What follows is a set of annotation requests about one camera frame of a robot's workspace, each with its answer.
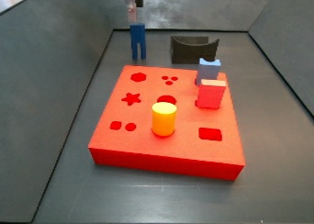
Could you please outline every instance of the gray wall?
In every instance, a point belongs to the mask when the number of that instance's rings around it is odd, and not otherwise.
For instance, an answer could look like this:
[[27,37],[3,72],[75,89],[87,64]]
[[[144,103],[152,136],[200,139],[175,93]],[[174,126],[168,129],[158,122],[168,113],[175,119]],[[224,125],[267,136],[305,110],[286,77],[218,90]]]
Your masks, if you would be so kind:
[[248,33],[314,115],[314,0],[271,0]]
[[[147,28],[247,31],[270,0],[143,0]],[[106,0],[114,28],[128,28],[124,0]]]
[[0,16],[0,221],[31,221],[112,34],[103,0],[27,0]]

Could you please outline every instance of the small hole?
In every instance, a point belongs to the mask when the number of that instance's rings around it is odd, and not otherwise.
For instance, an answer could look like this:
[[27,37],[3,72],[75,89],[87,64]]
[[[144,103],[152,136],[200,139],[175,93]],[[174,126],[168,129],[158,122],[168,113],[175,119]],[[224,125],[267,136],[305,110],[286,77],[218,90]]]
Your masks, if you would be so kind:
[[158,98],[158,103],[159,102],[166,102],[166,103],[172,103],[175,105],[176,103],[176,100],[175,98],[171,96],[171,95],[162,95],[159,98]]
[[111,129],[112,130],[119,130],[122,128],[122,121],[114,121],[112,124],[111,124]]
[[134,131],[135,128],[136,128],[136,124],[134,124],[134,123],[128,123],[128,124],[126,125],[126,130],[127,130],[127,131]]
[[222,141],[222,135],[219,129],[199,128],[199,137],[202,140]]

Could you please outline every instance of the gray enclosure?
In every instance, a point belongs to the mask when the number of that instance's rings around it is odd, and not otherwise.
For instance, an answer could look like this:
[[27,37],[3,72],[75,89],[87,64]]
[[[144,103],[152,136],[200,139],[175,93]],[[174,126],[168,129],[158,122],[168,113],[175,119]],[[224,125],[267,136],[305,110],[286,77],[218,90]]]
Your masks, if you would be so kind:
[[170,36],[220,38],[247,159],[235,183],[93,165],[87,143],[134,63],[127,32],[112,33],[128,26],[124,1],[25,0],[8,10],[0,222],[313,222],[313,10],[313,0],[144,0],[139,9],[147,28],[178,32],[147,31],[135,63],[194,69],[171,65]]
[[273,0],[248,33],[314,115],[314,0]]

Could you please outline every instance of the circular hole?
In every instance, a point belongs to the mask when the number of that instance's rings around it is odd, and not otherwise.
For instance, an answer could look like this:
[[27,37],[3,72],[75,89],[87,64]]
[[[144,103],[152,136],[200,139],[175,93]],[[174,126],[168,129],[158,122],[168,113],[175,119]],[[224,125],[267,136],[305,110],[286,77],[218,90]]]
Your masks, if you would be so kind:
[[158,98],[158,103],[160,102],[166,102],[166,103],[172,103],[175,105],[176,103],[176,99],[174,98],[174,96],[171,95],[162,95],[159,98]]
[[127,130],[127,131],[134,131],[135,128],[136,128],[136,124],[134,124],[134,123],[128,123],[128,124],[126,125],[126,130]]

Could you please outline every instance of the red block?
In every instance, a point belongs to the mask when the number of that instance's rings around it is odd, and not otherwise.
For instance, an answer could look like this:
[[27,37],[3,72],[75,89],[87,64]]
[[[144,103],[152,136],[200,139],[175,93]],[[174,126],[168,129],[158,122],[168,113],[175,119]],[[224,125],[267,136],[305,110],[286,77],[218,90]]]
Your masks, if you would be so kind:
[[[134,81],[134,73],[144,78]],[[95,163],[226,180],[238,177],[246,161],[227,77],[218,75],[227,87],[220,108],[212,110],[195,106],[195,76],[191,70],[126,66],[88,145]],[[162,138],[151,130],[151,107],[168,100],[178,107],[175,132]],[[122,122],[122,128],[111,129],[112,122]]]
[[224,89],[224,81],[202,80],[196,107],[219,109]]

